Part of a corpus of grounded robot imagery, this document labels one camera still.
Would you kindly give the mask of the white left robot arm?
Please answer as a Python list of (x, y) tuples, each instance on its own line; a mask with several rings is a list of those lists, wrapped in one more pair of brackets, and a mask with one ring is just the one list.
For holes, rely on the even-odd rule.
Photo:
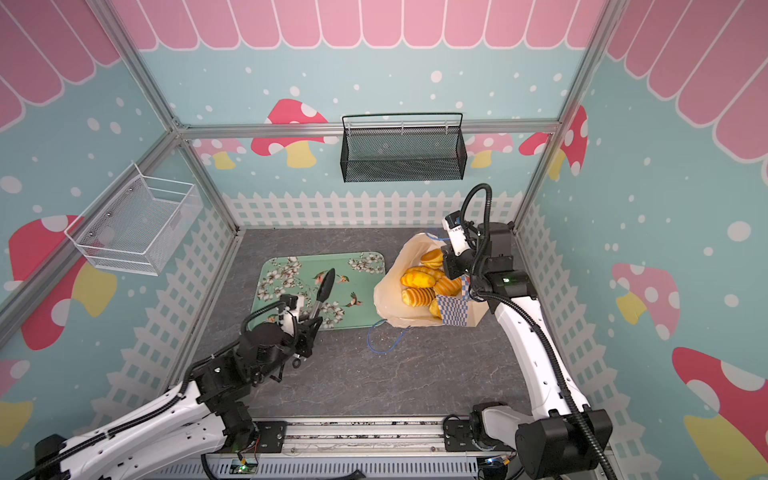
[(327, 297), (309, 312), (283, 294), (250, 313), (237, 340), (191, 364), (181, 382), (155, 400), (80, 436), (51, 435), (34, 449), (25, 479), (138, 479), (179, 460), (233, 446), (251, 450), (262, 435), (243, 400), (286, 365), (312, 354)]

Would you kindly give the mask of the checkered paper croissant bag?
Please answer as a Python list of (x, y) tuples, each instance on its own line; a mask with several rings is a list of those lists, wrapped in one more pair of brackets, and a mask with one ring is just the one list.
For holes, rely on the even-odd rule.
[(409, 239), (374, 288), (380, 318), (402, 328), (475, 327), (488, 306), (470, 298), (469, 278), (451, 279), (442, 267), (444, 245), (425, 233)]

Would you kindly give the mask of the black metal tongs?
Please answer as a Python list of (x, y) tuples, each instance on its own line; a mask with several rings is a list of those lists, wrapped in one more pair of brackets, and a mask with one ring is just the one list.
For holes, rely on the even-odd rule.
[(309, 313), (300, 316), (299, 320), (294, 322), (294, 354), (291, 362), (294, 369), (298, 369), (301, 366), (302, 361), (312, 355), (315, 338), (323, 323), (320, 310), (325, 305), (332, 292), (335, 278), (336, 271), (332, 268), (323, 277), (316, 295), (315, 303)]

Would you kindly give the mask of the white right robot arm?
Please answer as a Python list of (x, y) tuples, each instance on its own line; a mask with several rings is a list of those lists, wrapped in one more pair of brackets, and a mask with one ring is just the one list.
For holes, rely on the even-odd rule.
[(555, 479), (595, 469), (614, 479), (606, 454), (613, 433), (609, 415), (593, 409), (568, 374), (538, 293), (514, 265), (514, 225), (492, 221), (491, 207), (492, 188), (480, 183), (445, 217), (450, 243), (442, 249), (443, 266), (449, 278), (465, 281), (469, 298), (486, 304), (502, 327), (523, 373), (531, 412), (500, 402), (476, 405), (468, 419), (472, 442), (487, 452), (510, 448), (509, 457), (492, 463), (500, 468), (516, 462), (510, 479)]

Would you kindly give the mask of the yellow fake bread roll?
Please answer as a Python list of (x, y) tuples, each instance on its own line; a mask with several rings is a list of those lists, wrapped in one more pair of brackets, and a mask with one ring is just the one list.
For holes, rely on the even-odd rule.
[(428, 267), (411, 267), (401, 276), (400, 282), (404, 287), (413, 288), (433, 288), (436, 281), (445, 276), (442, 270), (435, 270)]

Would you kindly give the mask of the yellow fake croissant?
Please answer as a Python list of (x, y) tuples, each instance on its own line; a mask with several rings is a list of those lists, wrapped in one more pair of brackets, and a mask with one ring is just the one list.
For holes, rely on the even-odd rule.
[(420, 258), (420, 264), (431, 269), (441, 270), (444, 264), (443, 251), (441, 249), (428, 251)]

